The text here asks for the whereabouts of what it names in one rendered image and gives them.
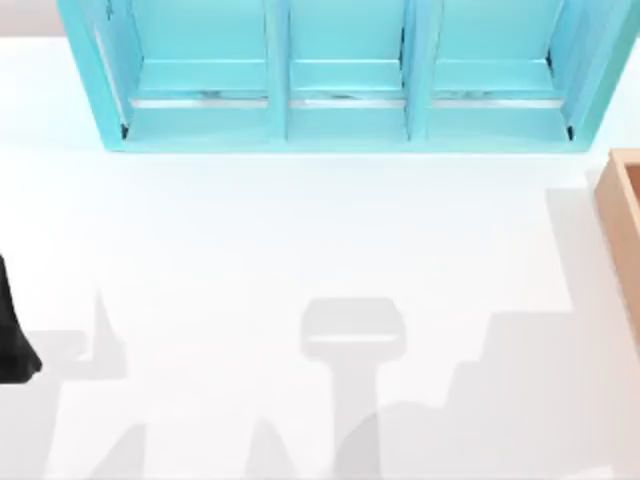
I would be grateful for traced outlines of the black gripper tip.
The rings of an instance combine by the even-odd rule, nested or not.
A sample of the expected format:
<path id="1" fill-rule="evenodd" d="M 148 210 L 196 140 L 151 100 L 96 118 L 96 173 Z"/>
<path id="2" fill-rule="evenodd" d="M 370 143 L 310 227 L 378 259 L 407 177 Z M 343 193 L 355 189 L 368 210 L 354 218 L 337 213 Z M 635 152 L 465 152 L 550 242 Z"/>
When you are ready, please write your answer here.
<path id="1" fill-rule="evenodd" d="M 25 384 L 43 362 L 16 315 L 4 257 L 0 255 L 0 384 Z"/>

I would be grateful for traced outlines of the light blue rack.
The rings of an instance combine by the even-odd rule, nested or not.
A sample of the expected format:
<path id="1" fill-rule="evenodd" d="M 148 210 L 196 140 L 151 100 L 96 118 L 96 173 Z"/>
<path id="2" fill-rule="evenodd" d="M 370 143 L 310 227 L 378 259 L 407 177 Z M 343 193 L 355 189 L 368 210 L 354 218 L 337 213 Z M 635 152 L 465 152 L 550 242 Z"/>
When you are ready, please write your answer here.
<path id="1" fill-rule="evenodd" d="M 640 0 L 56 0 L 113 152 L 588 150 Z"/>

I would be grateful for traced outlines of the salmon-coloured shallow box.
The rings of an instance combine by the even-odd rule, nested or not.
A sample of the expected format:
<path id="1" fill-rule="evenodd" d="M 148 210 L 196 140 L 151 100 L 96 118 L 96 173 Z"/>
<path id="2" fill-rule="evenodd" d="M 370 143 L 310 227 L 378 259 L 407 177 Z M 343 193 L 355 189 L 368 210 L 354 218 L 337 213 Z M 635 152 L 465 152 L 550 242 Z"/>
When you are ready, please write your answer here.
<path id="1" fill-rule="evenodd" d="M 640 350 L 640 148 L 609 151 L 594 198 Z"/>

